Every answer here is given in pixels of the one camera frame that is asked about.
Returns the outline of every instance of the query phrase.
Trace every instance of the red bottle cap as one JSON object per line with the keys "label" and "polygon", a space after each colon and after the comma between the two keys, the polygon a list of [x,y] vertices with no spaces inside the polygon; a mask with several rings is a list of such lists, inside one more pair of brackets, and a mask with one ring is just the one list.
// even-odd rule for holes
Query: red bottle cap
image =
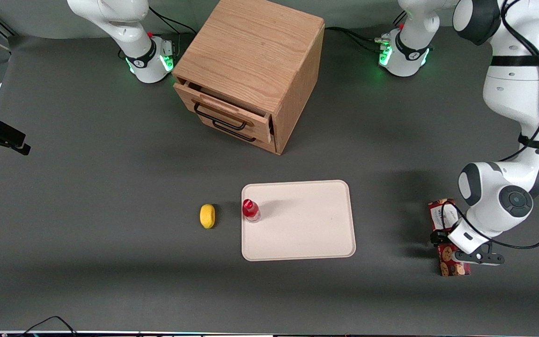
{"label": "red bottle cap", "polygon": [[244,214],[244,216],[255,216],[258,211],[259,206],[255,203],[255,201],[252,201],[251,199],[246,199],[242,203],[242,214]]}

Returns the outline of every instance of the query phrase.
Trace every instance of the cookie package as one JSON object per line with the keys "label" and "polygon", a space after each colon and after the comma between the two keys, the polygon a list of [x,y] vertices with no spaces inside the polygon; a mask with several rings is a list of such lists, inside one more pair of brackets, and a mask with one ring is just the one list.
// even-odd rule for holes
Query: cookie package
{"label": "cookie package", "polygon": [[[458,221],[455,207],[449,203],[455,203],[454,199],[445,198],[428,204],[430,218],[432,219],[432,231],[443,230],[450,232],[452,226]],[[456,277],[471,274],[469,263],[456,262],[452,256],[458,247],[453,243],[443,243],[438,245],[438,256],[440,257],[440,272],[443,277]]]}

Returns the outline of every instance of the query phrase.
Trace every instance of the small plastic bottle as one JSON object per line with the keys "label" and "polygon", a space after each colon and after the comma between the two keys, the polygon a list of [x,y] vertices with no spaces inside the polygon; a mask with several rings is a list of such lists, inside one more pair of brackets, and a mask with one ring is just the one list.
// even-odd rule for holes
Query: small plastic bottle
{"label": "small plastic bottle", "polygon": [[251,199],[246,199],[242,203],[242,214],[249,222],[257,222],[261,218],[259,205]]}

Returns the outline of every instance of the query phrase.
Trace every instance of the green indicator light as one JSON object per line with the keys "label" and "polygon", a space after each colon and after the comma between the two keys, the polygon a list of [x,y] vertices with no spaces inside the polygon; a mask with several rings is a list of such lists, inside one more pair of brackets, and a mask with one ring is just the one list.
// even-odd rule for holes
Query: green indicator light
{"label": "green indicator light", "polygon": [[390,55],[392,54],[392,47],[387,47],[385,51],[382,52],[382,55],[380,55],[380,64],[383,66],[386,66],[388,64],[388,60],[390,60]]}
{"label": "green indicator light", "polygon": [[423,60],[421,61],[421,66],[423,66],[425,64],[425,61],[428,59],[428,53],[429,53],[429,48],[425,51],[425,55],[423,55]]}
{"label": "green indicator light", "polygon": [[134,69],[132,69],[132,64],[130,64],[130,62],[128,61],[128,58],[126,58],[126,63],[130,67],[130,72],[134,74]]}
{"label": "green indicator light", "polygon": [[173,57],[171,56],[163,56],[159,55],[159,58],[161,62],[163,63],[163,66],[165,67],[165,70],[168,72],[173,69]]}

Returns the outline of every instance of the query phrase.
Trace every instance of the black strap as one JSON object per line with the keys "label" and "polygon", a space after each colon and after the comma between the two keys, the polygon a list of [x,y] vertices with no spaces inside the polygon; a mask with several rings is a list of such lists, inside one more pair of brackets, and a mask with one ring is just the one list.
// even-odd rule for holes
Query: black strap
{"label": "black strap", "polygon": [[490,66],[539,66],[539,55],[492,56]]}
{"label": "black strap", "polygon": [[528,137],[519,134],[519,143],[526,147],[532,147],[533,149],[539,149],[539,140],[530,140]]}
{"label": "black strap", "polygon": [[145,55],[142,55],[139,58],[131,58],[130,56],[126,55],[126,59],[133,64],[136,68],[146,68],[149,64],[149,61],[152,60],[155,57],[156,54],[156,43],[155,41],[151,40],[151,48]]}
{"label": "black strap", "polygon": [[402,40],[400,39],[400,32],[396,34],[396,38],[394,39],[396,48],[404,54],[406,60],[417,60],[421,55],[427,51],[428,46],[421,48],[421,49],[413,49],[410,47],[407,47],[404,43],[402,43]]}

